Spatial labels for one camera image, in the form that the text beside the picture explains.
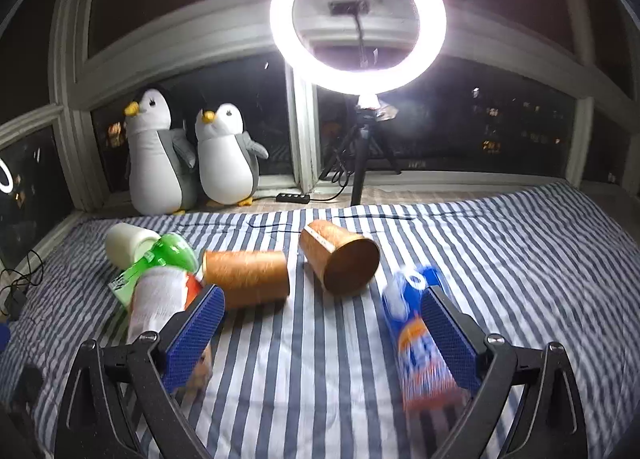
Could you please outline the red white labelled can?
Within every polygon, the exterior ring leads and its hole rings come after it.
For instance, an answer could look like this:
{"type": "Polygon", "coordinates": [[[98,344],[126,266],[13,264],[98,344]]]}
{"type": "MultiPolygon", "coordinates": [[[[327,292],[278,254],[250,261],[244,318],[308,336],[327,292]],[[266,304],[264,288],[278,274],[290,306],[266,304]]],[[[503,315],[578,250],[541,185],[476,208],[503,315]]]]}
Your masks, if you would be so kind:
{"type": "Polygon", "coordinates": [[[184,311],[201,290],[198,279],[180,267],[145,271],[131,297],[126,343],[131,344],[145,331],[160,332],[171,316],[184,311]]]}

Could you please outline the phone holder clip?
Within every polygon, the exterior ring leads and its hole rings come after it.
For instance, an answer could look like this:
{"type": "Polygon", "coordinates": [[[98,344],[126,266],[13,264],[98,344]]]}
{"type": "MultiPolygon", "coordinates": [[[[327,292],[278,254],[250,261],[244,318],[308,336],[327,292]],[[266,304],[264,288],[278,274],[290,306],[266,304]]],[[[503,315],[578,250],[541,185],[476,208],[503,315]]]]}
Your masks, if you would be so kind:
{"type": "Polygon", "coordinates": [[[329,3],[331,16],[359,16],[370,13],[370,4],[367,0],[341,0],[329,3]]]}

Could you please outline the white plastic jar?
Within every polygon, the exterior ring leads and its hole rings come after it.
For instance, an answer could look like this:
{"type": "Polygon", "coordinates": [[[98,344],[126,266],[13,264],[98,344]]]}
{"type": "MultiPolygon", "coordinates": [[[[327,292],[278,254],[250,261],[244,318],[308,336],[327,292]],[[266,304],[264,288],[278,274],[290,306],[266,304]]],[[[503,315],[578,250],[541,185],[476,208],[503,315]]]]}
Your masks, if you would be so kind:
{"type": "Polygon", "coordinates": [[[107,259],[122,271],[140,260],[160,239],[160,234],[150,229],[128,223],[117,223],[105,235],[107,259]]]}

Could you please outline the large plush penguin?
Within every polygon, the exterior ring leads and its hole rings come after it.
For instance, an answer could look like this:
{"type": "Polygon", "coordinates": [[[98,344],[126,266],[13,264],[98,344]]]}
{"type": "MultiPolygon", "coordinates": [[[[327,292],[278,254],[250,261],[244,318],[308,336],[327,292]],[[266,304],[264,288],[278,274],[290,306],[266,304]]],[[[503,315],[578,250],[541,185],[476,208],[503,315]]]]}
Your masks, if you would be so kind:
{"type": "Polygon", "coordinates": [[[182,124],[176,127],[169,95],[148,86],[125,108],[128,184],[134,208],[144,216],[179,213],[198,199],[196,153],[182,124]]]}

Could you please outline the black tripod stand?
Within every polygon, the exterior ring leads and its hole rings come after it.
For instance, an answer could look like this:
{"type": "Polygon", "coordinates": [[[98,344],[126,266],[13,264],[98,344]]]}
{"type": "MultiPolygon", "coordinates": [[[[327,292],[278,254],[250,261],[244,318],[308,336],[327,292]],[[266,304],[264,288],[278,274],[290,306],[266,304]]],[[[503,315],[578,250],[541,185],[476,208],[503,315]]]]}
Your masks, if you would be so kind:
{"type": "Polygon", "coordinates": [[[390,142],[378,127],[382,122],[393,120],[397,112],[395,106],[381,101],[376,94],[360,95],[354,109],[354,124],[343,136],[340,144],[332,148],[329,159],[323,164],[320,180],[325,180],[332,174],[331,182],[338,183],[341,190],[352,184],[352,207],[361,204],[370,149],[374,144],[381,149],[392,171],[401,175],[401,168],[390,142]]]}

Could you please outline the brown paper cup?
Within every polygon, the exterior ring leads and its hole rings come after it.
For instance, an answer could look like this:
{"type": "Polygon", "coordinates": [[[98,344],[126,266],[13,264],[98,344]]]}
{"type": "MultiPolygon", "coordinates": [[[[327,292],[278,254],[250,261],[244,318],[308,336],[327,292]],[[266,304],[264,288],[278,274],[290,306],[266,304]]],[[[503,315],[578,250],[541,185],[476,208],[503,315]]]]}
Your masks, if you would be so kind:
{"type": "Polygon", "coordinates": [[[285,300],[290,294],[282,251],[208,251],[202,255],[203,283],[224,291],[226,310],[285,300]]]}
{"type": "Polygon", "coordinates": [[[299,245],[322,287],[337,297],[366,288],[380,264],[381,252],[372,239],[326,220],[307,224],[299,245]]]}

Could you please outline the blue orange soda bottle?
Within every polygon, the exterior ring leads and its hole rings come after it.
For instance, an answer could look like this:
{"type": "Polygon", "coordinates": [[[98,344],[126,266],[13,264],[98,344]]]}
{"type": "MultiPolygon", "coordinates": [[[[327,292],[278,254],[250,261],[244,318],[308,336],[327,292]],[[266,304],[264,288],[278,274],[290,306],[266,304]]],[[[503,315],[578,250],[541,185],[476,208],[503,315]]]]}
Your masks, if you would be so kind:
{"type": "Polygon", "coordinates": [[[421,315],[421,297],[440,284],[431,266],[404,266],[382,292],[384,316],[396,352],[402,405],[407,413],[460,404],[468,392],[457,385],[421,315]]]}

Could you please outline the green plastic bottle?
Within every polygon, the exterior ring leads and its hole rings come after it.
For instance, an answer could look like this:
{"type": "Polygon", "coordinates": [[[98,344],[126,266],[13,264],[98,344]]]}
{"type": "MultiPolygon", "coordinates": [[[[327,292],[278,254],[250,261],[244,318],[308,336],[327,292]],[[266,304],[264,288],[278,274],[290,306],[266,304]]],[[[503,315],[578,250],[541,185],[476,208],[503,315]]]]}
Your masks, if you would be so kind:
{"type": "Polygon", "coordinates": [[[200,265],[192,247],[182,236],[175,233],[160,235],[160,239],[153,247],[143,254],[140,260],[124,269],[108,288],[116,299],[129,309],[131,297],[134,294],[134,286],[140,276],[150,268],[175,266],[194,274],[200,265]]]}

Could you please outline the small plush penguin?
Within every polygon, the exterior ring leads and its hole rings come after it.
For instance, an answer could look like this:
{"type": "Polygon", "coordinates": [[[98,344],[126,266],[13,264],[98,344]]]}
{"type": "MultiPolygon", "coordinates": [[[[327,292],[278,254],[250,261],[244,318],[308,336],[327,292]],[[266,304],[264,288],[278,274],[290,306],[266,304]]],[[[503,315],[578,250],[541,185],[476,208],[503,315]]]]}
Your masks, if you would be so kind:
{"type": "Polygon", "coordinates": [[[267,160],[269,153],[244,129],[240,109],[231,103],[202,109],[195,135],[200,182],[208,200],[222,206],[250,206],[258,185],[258,160],[267,160]]]}

